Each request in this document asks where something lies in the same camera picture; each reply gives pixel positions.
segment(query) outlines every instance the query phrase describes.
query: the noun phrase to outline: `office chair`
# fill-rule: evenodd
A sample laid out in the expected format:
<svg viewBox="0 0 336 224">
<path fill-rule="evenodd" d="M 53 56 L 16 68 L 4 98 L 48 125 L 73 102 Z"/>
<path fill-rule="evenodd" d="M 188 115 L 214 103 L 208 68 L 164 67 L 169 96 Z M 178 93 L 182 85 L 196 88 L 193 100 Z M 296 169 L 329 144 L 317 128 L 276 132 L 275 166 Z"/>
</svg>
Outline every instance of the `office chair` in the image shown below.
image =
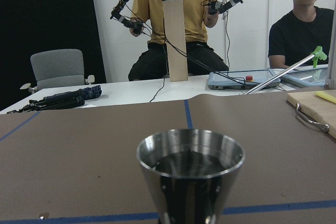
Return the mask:
<svg viewBox="0 0 336 224">
<path fill-rule="evenodd" d="M 78 86 L 94 83 L 94 76 L 84 78 L 82 52 L 78 49 L 57 49 L 44 51 L 30 57 L 31 66 L 37 81 L 36 87 L 30 83 L 20 89 L 35 93 L 44 88 Z"/>
</svg>

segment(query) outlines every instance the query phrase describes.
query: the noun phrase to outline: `yellow sponge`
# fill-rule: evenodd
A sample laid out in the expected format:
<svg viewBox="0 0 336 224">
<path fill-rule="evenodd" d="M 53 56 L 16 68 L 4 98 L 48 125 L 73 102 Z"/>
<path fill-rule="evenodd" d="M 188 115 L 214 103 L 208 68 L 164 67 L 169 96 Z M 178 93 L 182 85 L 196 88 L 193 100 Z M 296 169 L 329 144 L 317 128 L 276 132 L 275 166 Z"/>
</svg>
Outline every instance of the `yellow sponge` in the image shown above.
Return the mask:
<svg viewBox="0 0 336 224">
<path fill-rule="evenodd" d="M 336 97 L 330 95 L 330 94 L 327 94 L 326 92 L 324 91 L 316 91 L 315 93 L 318 97 L 321 97 L 327 101 L 330 101 L 330 102 L 333 102 L 333 103 L 336 103 Z"/>
</svg>

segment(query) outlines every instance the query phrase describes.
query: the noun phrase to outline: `metal cup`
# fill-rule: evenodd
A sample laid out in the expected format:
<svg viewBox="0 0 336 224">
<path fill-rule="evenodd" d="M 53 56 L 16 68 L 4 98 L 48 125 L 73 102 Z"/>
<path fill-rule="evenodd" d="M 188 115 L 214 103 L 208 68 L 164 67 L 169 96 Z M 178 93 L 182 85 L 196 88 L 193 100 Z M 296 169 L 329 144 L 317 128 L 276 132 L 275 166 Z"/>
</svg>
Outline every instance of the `metal cup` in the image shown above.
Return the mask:
<svg viewBox="0 0 336 224">
<path fill-rule="evenodd" d="M 215 224 L 245 160 L 235 140 L 206 130 L 156 133 L 136 152 L 162 224 Z"/>
</svg>

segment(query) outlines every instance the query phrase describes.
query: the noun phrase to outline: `black curtain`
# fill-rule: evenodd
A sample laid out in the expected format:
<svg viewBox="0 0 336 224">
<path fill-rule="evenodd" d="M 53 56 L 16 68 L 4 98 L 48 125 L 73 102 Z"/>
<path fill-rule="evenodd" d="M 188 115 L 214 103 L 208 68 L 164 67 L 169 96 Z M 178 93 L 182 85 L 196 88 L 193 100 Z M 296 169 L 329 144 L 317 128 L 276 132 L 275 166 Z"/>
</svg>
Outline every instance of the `black curtain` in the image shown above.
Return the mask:
<svg viewBox="0 0 336 224">
<path fill-rule="evenodd" d="M 36 85 L 30 57 L 37 52 L 80 49 L 85 77 L 106 82 L 94 11 L 93 0 L 0 0 L 0 110 L 29 95 L 21 85 Z"/>
</svg>

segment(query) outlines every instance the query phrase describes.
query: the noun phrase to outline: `wooden plank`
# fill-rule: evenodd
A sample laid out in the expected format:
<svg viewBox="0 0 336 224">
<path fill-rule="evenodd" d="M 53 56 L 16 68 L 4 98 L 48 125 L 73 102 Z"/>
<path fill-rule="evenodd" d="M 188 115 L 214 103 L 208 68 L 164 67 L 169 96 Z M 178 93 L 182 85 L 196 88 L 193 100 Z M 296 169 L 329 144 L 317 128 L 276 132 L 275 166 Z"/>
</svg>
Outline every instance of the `wooden plank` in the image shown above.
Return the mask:
<svg viewBox="0 0 336 224">
<path fill-rule="evenodd" d="M 336 97 L 336 90 L 325 90 L 327 94 Z M 318 123 L 328 124 L 329 134 L 336 138 L 336 104 L 316 95 L 316 91 L 289 93 L 287 100 L 296 106 L 301 105 L 301 111 Z"/>
<path fill-rule="evenodd" d="M 185 47 L 183 0 L 162 1 L 166 38 L 183 52 Z M 187 81 L 187 59 L 167 43 L 170 81 Z"/>
</svg>

